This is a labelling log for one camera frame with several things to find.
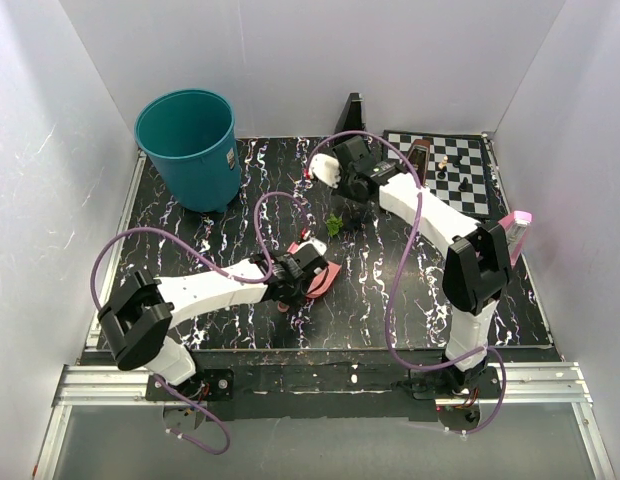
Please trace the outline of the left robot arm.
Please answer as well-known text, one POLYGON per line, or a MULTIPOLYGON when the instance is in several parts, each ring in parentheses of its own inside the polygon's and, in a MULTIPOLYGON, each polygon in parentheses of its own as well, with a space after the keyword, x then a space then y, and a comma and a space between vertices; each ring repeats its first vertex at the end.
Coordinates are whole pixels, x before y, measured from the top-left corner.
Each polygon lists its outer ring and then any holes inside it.
POLYGON ((324 294, 339 267, 314 240, 268 261, 255 254, 223 269, 179 277, 134 272, 99 310, 98 320, 121 371, 144 367, 183 400, 203 386, 189 350, 168 336, 180 323, 233 306, 273 301, 291 306, 324 294))

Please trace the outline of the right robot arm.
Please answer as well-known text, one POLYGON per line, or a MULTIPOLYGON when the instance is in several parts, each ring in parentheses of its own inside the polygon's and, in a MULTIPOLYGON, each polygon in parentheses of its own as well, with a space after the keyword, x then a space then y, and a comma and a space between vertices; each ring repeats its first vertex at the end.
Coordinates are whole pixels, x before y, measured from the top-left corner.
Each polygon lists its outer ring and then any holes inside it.
POLYGON ((377 200, 381 209, 404 220, 411 228, 407 240, 429 240, 445 255, 443 291, 452 306, 450 338, 442 360, 419 365, 400 357, 393 343, 391 316, 400 281, 395 279, 384 312, 384 335, 391 357, 408 371, 434 376, 454 397, 465 397, 479 384, 490 352, 489 325, 503 290, 511 280, 511 257, 505 222, 480 223, 433 195, 421 181, 410 159, 375 160, 368 133, 348 132, 348 141, 325 155, 314 151, 307 174, 345 198, 377 200))

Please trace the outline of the pink dustpan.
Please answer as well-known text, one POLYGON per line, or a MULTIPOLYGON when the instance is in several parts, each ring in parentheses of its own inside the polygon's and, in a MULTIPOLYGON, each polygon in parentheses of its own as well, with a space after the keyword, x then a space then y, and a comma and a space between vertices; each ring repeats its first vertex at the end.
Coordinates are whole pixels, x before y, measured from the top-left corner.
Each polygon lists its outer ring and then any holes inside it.
MULTIPOLYGON (((300 243, 292 243, 288 248, 288 253, 295 254, 301 247, 302 245, 300 243)), ((303 298, 310 301, 325 295, 333 286, 340 270, 341 265, 327 261, 327 266, 320 269, 312 278, 308 288, 305 290, 305 296, 303 298)), ((279 301, 277 304, 277 308, 280 312, 287 312, 291 306, 292 303, 285 303, 283 301, 279 301)))

